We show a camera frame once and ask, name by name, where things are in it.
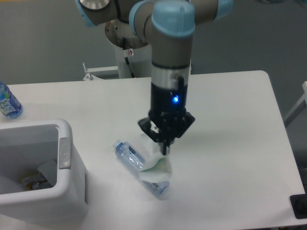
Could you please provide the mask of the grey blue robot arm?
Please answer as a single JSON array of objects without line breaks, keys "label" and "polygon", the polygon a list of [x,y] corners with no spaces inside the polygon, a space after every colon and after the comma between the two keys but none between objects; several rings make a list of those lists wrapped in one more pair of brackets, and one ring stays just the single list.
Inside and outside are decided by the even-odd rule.
[{"label": "grey blue robot arm", "polygon": [[192,40],[198,24],[229,14],[231,0],[78,0],[86,24],[112,20],[129,24],[130,31],[151,45],[151,108],[138,124],[167,155],[195,118],[186,110]]}]

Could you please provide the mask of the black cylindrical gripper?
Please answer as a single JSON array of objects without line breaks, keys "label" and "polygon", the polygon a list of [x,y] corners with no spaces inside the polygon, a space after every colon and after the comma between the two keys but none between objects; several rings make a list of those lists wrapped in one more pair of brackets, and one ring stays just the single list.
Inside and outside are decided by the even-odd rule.
[{"label": "black cylindrical gripper", "polygon": [[[160,146],[163,155],[168,155],[170,145],[176,138],[181,138],[195,121],[195,117],[186,112],[182,117],[176,113],[184,113],[187,100],[189,66],[181,69],[164,69],[152,66],[151,70],[151,108],[149,117],[138,121],[141,130]],[[167,127],[166,140],[160,131],[152,130],[152,123],[162,126],[162,121],[172,119]]]}]

